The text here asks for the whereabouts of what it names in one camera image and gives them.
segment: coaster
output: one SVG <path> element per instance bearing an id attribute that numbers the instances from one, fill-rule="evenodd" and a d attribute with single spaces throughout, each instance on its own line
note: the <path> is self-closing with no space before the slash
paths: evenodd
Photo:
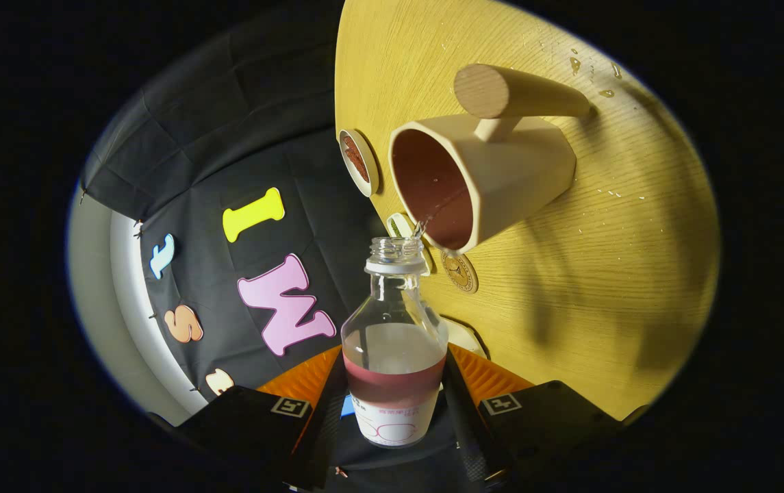
<path id="1" fill-rule="evenodd" d="M 389 231 L 389 235 L 394 237 L 410 238 L 413 236 L 413 222 L 410 221 L 410 218 L 400 212 L 395 212 L 391 216 L 388 216 L 385 220 L 385 228 Z M 424 239 L 422 240 L 422 244 L 424 247 L 422 250 L 422 259 L 425 261 L 425 268 L 427 269 L 422 275 L 431 275 L 435 270 L 435 262 L 431 259 L 429 246 L 425 244 Z"/>
<path id="2" fill-rule="evenodd" d="M 441 252 L 441 263 L 455 287 L 469 294 L 477 292 L 477 272 L 474 271 L 474 266 L 470 265 L 468 257 L 451 257 Z"/>
<path id="3" fill-rule="evenodd" d="M 349 170 L 352 181 L 365 197 L 376 193 L 379 187 L 379 171 L 373 152 L 358 130 L 341 130 L 338 136 L 342 161 Z"/>

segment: bottle label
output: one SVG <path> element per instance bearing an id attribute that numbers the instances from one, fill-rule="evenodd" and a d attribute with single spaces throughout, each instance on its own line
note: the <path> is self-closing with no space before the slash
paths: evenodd
<path id="1" fill-rule="evenodd" d="M 438 390 L 419 405 L 400 409 L 383 408 L 352 396 L 352 406 L 361 434 L 384 446 L 402 446 L 422 438 L 429 430 L 438 402 Z"/>

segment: white wall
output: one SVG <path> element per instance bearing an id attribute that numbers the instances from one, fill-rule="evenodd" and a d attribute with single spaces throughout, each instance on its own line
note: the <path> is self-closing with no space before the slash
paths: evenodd
<path id="1" fill-rule="evenodd" d="M 73 197 L 69 221 L 70 285 L 82 327 L 123 391 L 145 411 L 179 425 L 206 405 L 166 347 L 142 277 L 133 220 L 81 190 Z"/>

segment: mug handle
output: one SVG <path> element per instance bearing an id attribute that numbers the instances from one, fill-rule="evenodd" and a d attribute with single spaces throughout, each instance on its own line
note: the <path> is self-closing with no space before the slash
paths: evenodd
<path id="1" fill-rule="evenodd" d="M 455 98 L 481 118 L 474 134 L 503 140 L 523 116 L 586 116 L 590 102 L 576 88 L 512 68 L 474 63 L 455 74 Z"/>

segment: red liquid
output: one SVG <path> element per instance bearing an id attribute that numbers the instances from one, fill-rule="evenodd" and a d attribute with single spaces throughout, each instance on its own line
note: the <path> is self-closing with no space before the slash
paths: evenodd
<path id="1" fill-rule="evenodd" d="M 347 358 L 345 353 L 342 359 L 353 396 L 377 407 L 404 409 L 422 405 L 432 393 L 438 392 L 446 355 L 429 368 L 402 375 L 366 370 Z"/>

